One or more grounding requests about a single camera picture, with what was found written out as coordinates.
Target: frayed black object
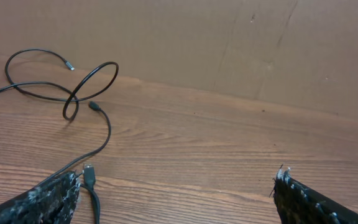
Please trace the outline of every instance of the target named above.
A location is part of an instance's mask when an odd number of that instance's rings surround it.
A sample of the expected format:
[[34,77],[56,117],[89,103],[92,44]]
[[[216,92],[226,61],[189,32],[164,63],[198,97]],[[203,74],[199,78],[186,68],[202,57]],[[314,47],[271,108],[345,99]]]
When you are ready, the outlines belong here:
[[276,174],[274,203],[282,224],[358,224],[358,214],[291,178]]
[[78,175],[62,173],[0,204],[0,224],[68,224],[80,192]]

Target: wooden table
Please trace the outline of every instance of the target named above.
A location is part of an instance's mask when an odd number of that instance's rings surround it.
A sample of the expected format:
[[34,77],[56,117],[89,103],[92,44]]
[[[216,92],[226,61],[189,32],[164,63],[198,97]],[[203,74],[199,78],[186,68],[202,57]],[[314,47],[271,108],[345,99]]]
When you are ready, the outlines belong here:
[[[0,56],[0,87],[6,60]],[[15,59],[11,75],[73,89],[87,74],[51,60]],[[78,96],[110,78],[95,75]],[[87,161],[101,223],[280,223],[269,194],[283,162],[295,179],[358,212],[358,121],[122,76],[94,101],[113,125],[107,147]],[[82,103],[69,124],[62,108],[15,90],[0,94],[0,203],[103,143],[99,114]],[[73,223],[93,222],[87,194]]]

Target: wire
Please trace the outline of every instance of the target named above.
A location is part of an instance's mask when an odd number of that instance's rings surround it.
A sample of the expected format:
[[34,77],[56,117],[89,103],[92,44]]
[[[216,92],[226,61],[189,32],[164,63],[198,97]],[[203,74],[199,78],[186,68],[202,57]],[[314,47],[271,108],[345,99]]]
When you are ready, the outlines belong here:
[[[65,102],[65,105],[63,107],[63,117],[68,121],[73,121],[74,120],[74,118],[75,118],[75,116],[76,116],[76,114],[78,112],[78,108],[80,106],[78,102],[88,100],[88,99],[93,98],[95,96],[98,96],[102,92],[106,91],[112,85],[112,83],[115,81],[115,79],[117,78],[117,75],[118,75],[118,70],[119,70],[118,64],[116,62],[105,62],[105,63],[102,63],[101,65],[99,65],[98,67],[96,67],[87,76],[85,76],[84,79],[82,79],[82,81],[77,85],[77,87],[73,91],[70,91],[70,90],[66,89],[65,87],[63,87],[63,86],[61,86],[59,84],[56,84],[56,83],[52,83],[52,82],[21,82],[21,83],[14,83],[12,78],[11,78],[11,76],[9,75],[9,71],[8,71],[9,64],[11,63],[11,61],[12,61],[12,59],[14,57],[16,57],[17,55],[19,55],[21,53],[28,52],[28,51],[42,51],[42,52],[53,54],[53,55],[57,56],[58,58],[60,58],[70,70],[74,70],[74,67],[66,59],[64,59],[59,54],[56,54],[55,52],[52,52],[50,50],[45,50],[45,49],[25,49],[25,50],[20,50],[20,51],[14,53],[11,57],[9,57],[9,59],[7,60],[7,62],[5,64],[5,75],[6,75],[6,78],[7,78],[8,82],[10,83],[10,85],[0,88],[0,93],[4,92],[4,91],[6,91],[6,90],[8,90],[10,88],[15,88],[17,91],[19,91],[19,92],[21,92],[23,94],[31,95],[31,96],[34,96],[34,97],[37,97],[37,98],[41,98],[41,99],[45,99],[45,100],[53,100],[53,101]],[[98,91],[98,92],[96,92],[96,93],[94,93],[94,94],[92,94],[90,96],[86,96],[84,98],[78,99],[76,97],[76,93],[78,92],[78,90],[80,90],[80,88],[96,72],[98,72],[100,69],[102,69],[103,67],[105,67],[107,65],[115,65],[116,66],[116,71],[114,73],[114,76],[111,79],[111,81],[107,84],[107,86],[105,86],[102,90],[100,90],[100,91]],[[32,93],[32,92],[27,91],[27,90],[23,90],[20,87],[20,86],[25,86],[25,85],[51,85],[51,86],[57,87],[57,88],[65,91],[65,92],[67,92],[68,94],[70,94],[70,96],[67,99],[53,98],[53,97],[49,97],[49,96],[42,96],[42,95],[38,95],[38,94]],[[74,110],[73,114],[70,117],[68,117],[67,116],[67,108],[68,108],[68,105],[71,102],[75,103],[75,110]],[[82,155],[80,157],[77,157],[76,159],[72,160],[67,165],[62,167],[60,170],[56,171],[54,174],[50,175],[45,180],[41,181],[39,184],[37,184],[37,186],[39,186],[39,185],[51,180],[52,178],[54,178],[57,175],[59,175],[62,172],[64,172],[65,170],[69,169],[75,163],[81,161],[82,159],[85,159],[87,157],[90,157],[90,156],[93,156],[93,155],[99,153],[100,151],[102,151],[104,149],[104,147],[106,147],[107,143],[110,140],[110,135],[111,135],[111,123],[110,123],[109,117],[106,114],[106,112],[104,112],[95,102],[90,101],[89,107],[92,110],[100,112],[106,119],[107,126],[108,126],[108,135],[107,135],[107,138],[106,138],[105,142],[100,147],[98,147],[97,149],[95,149],[95,150],[93,150],[91,152],[88,152],[88,153],[86,153],[86,154],[84,154],[84,155]],[[85,186],[83,184],[81,185],[81,187],[83,187],[86,190],[88,190],[90,192],[90,194],[91,194],[92,200],[94,201],[95,224],[99,224],[99,217],[100,217],[100,201],[99,201],[99,198],[98,198],[98,196],[96,195],[96,192],[93,189],[91,189],[91,188],[89,188],[89,187],[87,187],[87,186]]]

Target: cable connector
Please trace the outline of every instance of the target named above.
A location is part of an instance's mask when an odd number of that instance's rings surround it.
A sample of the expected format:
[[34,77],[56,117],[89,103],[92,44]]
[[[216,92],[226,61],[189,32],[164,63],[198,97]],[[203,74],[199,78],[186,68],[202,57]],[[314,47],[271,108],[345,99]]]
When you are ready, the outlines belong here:
[[84,164],[84,184],[93,190],[93,186],[96,183],[96,177],[94,174],[94,168],[92,164]]
[[71,71],[74,71],[74,67],[69,62],[66,62],[65,64],[68,69],[70,69]]
[[99,111],[100,110],[99,105],[97,103],[93,102],[93,101],[89,102],[89,107],[94,111]]

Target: beige wall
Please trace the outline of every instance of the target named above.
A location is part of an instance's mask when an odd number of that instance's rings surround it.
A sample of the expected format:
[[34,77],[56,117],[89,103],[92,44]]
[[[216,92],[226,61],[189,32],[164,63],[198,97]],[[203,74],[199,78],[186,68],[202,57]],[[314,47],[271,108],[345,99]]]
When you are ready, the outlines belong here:
[[0,0],[0,54],[358,118],[358,0]]

